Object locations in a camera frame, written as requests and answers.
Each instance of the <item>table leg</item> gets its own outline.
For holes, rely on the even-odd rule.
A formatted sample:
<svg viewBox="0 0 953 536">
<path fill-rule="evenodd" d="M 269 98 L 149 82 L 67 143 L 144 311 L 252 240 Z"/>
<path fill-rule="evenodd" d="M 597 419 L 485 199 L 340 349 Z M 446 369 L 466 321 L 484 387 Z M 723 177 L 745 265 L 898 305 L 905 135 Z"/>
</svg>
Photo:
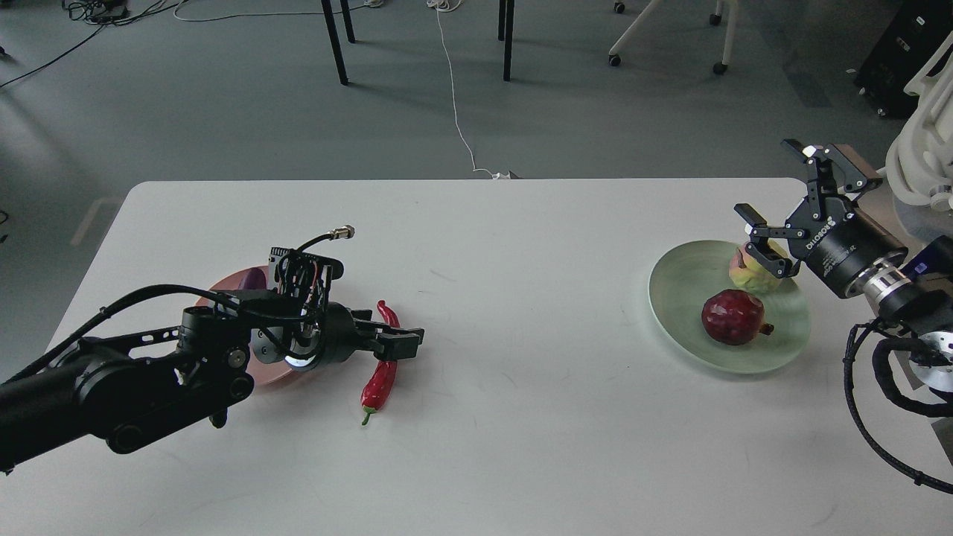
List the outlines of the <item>table leg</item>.
<svg viewBox="0 0 953 536">
<path fill-rule="evenodd" d="M 497 40 L 502 41 L 506 28 L 506 0 L 499 0 L 499 29 L 497 30 Z"/>
<path fill-rule="evenodd" d="M 337 25 L 335 15 L 331 10 L 331 0 L 321 0 L 321 10 L 324 11 L 324 22 L 328 25 L 328 37 L 331 38 L 331 50 L 335 53 L 337 77 L 341 84 L 348 85 L 348 74 L 344 69 L 344 56 L 341 55 L 341 42 L 337 39 Z"/>
<path fill-rule="evenodd" d="M 503 45 L 503 80 L 510 81 L 510 64 L 513 59 L 513 11 L 516 0 L 506 0 L 506 41 Z"/>
<path fill-rule="evenodd" d="M 351 5 L 348 0 L 341 0 L 341 14 L 344 15 L 344 31 L 348 34 L 348 43 L 354 43 L 355 29 L 351 26 Z"/>
</svg>

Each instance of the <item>chair leg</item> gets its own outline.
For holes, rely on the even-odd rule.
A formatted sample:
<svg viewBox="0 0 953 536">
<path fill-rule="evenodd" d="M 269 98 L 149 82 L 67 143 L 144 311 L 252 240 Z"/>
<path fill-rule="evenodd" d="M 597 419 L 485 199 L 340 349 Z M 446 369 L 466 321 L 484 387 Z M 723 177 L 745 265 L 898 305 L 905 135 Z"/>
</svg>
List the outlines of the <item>chair leg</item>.
<svg viewBox="0 0 953 536">
<path fill-rule="evenodd" d="M 645 19 L 649 16 L 649 13 L 655 10 L 655 8 L 659 5 L 659 2 L 661 2 L 661 0 L 652 0 L 649 2 L 648 6 L 645 6 L 645 9 L 639 13 L 639 16 L 636 17 L 636 20 L 634 20 L 625 33 L 622 34 L 622 37 L 620 37 L 618 41 L 616 41 L 616 44 L 609 49 L 609 56 L 618 56 L 618 51 L 621 50 L 630 39 L 632 39 L 632 36 L 635 34 L 636 30 L 642 23 L 645 22 Z"/>
<path fill-rule="evenodd" d="M 724 52 L 721 53 L 721 64 L 725 67 L 731 63 L 731 49 L 735 43 L 735 28 L 738 26 L 738 17 L 740 15 L 738 0 L 726 1 L 731 4 L 731 6 L 728 8 L 728 31 L 726 31 L 724 35 Z"/>
</svg>

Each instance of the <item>green plate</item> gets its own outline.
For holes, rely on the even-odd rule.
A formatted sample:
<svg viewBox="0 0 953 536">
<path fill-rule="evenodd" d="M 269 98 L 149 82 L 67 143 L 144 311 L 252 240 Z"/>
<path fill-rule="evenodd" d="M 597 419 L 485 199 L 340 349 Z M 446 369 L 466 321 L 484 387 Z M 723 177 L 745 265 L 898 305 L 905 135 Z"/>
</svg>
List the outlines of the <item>green plate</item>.
<svg viewBox="0 0 953 536">
<path fill-rule="evenodd" d="M 701 326 L 705 301 L 727 288 L 728 263 L 738 244 L 720 240 L 688 242 L 669 251 L 652 269 L 649 302 L 656 320 L 675 343 L 701 362 L 722 371 L 758 374 L 791 362 L 811 333 L 807 299 L 791 279 L 772 293 L 758 296 L 764 321 L 774 324 L 769 336 L 757 335 L 741 346 L 708 337 Z"/>
</svg>

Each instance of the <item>red chili pepper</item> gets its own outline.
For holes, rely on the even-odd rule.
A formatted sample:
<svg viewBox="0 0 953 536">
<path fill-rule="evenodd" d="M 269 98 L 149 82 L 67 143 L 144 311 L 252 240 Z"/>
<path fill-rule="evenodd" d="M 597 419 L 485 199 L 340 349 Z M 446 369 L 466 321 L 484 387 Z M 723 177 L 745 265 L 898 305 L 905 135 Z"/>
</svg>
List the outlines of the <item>red chili pepper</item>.
<svg viewBox="0 0 953 536">
<path fill-rule="evenodd" d="M 400 327 L 400 320 L 397 319 L 397 313 L 391 310 L 382 299 L 377 303 L 377 312 L 384 318 L 388 324 L 393 327 Z M 376 413 L 384 406 L 388 395 L 391 394 L 391 387 L 394 386 L 394 379 L 397 377 L 397 361 L 378 361 L 377 368 L 371 380 L 364 386 L 364 392 L 361 393 L 360 403 L 364 406 L 364 422 L 361 426 L 367 424 L 371 419 L 371 414 Z"/>
<path fill-rule="evenodd" d="M 377 303 L 377 312 L 380 313 L 380 316 L 383 317 L 384 321 L 390 324 L 391 327 L 400 327 L 400 320 L 397 319 L 397 313 L 388 307 L 383 299 Z"/>
<path fill-rule="evenodd" d="M 394 378 L 397 376 L 397 361 L 378 361 L 377 368 L 371 380 L 364 387 L 361 393 L 360 403 L 364 406 L 364 422 L 361 426 L 367 424 L 371 419 L 372 413 L 383 407 L 387 401 L 387 396 L 391 394 L 391 387 L 394 386 Z"/>
</svg>

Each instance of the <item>apple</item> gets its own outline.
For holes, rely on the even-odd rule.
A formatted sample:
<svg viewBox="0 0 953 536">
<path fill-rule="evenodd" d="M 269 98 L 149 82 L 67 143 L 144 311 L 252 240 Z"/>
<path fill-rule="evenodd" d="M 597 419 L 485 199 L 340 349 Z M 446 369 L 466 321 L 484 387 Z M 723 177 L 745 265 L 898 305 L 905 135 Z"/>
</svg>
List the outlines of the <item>apple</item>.
<svg viewBox="0 0 953 536">
<path fill-rule="evenodd" d="M 781 284 L 781 280 L 748 255 L 747 247 L 748 244 L 745 243 L 740 248 L 736 248 L 735 254 L 728 263 L 728 277 L 731 282 L 741 290 L 753 294 L 767 294 L 774 291 Z"/>
</svg>

